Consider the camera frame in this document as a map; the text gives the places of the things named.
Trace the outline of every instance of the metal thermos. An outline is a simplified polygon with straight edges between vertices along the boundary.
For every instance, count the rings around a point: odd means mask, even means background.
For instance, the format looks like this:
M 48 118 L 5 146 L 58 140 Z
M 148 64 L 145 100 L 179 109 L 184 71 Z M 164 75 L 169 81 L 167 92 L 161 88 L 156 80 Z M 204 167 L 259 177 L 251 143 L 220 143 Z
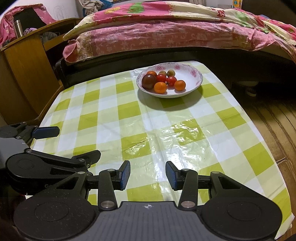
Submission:
M 15 31 L 15 36 L 18 38 L 20 38 L 21 36 L 24 36 L 24 31 L 22 29 L 22 25 L 20 23 L 20 20 L 16 20 L 13 23 L 13 29 Z

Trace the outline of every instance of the table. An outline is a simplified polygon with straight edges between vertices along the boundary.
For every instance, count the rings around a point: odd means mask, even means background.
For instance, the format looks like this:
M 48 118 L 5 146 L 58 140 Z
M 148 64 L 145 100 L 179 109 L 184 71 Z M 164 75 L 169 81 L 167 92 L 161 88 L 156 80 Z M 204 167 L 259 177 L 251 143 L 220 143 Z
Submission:
M 203 64 L 183 62 L 203 74 L 202 85 L 181 98 L 155 98 L 138 89 L 136 69 L 94 79 L 61 92 L 41 126 L 59 126 L 58 137 L 37 140 L 32 149 L 72 157 L 100 150 L 89 171 L 118 169 L 131 162 L 121 201 L 178 203 L 165 175 L 165 162 L 200 175 L 220 171 L 272 199 L 283 213 L 277 238 L 294 216 L 283 177 L 264 139 L 223 83 Z M 97 204 L 97 190 L 89 201 Z M 208 200 L 199 190 L 198 204 Z

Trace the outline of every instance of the wooden bedside table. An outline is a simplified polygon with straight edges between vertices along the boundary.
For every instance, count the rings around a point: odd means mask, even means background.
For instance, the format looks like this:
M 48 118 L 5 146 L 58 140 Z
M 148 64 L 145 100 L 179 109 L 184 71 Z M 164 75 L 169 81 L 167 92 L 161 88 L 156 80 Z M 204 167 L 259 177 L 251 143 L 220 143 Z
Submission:
M 57 21 L 0 49 L 0 113 L 7 124 L 40 122 L 64 89 L 52 67 L 67 45 L 63 36 L 81 19 Z M 40 36 L 45 32 L 61 35 L 43 44 Z

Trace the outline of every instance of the white bowl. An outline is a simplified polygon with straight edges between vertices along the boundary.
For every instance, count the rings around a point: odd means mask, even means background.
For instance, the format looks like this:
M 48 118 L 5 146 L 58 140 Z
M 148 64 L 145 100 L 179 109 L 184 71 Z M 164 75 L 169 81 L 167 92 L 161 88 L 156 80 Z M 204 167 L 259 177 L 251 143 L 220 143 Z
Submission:
M 182 91 L 175 90 L 174 87 L 169 87 L 164 94 L 157 94 L 154 89 L 146 90 L 142 87 L 142 79 L 147 74 L 148 71 L 155 71 L 157 74 L 164 70 L 168 71 L 173 69 L 176 73 L 175 77 L 177 80 L 184 80 L 186 83 L 186 88 Z M 148 67 L 144 71 L 142 71 L 137 77 L 137 86 L 143 92 L 150 94 L 159 98 L 177 98 L 184 95 L 188 95 L 192 91 L 196 90 L 202 84 L 202 74 L 196 68 L 181 63 L 163 63 L 156 64 L 151 67 Z

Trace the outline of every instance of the orange cherry tomato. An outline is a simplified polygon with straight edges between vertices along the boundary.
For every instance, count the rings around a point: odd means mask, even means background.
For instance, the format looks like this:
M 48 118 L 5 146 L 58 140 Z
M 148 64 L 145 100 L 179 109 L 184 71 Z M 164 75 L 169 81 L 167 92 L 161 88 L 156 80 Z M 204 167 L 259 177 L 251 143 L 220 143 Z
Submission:
M 167 90 L 167 85 L 166 83 L 164 82 L 157 82 L 155 85 L 154 85 L 154 91 L 157 93 L 157 94 L 163 94 L 166 92 Z
M 185 89 L 186 83 L 183 80 L 178 80 L 175 82 L 174 86 L 177 91 L 182 91 Z
M 154 72 L 154 71 L 148 71 L 147 74 L 151 74 L 151 75 L 154 75 L 155 77 L 157 76 L 157 73 Z
M 157 76 L 156 76 L 156 80 L 157 80 L 157 82 L 166 82 L 166 76 L 164 75 L 164 74 L 158 74 Z

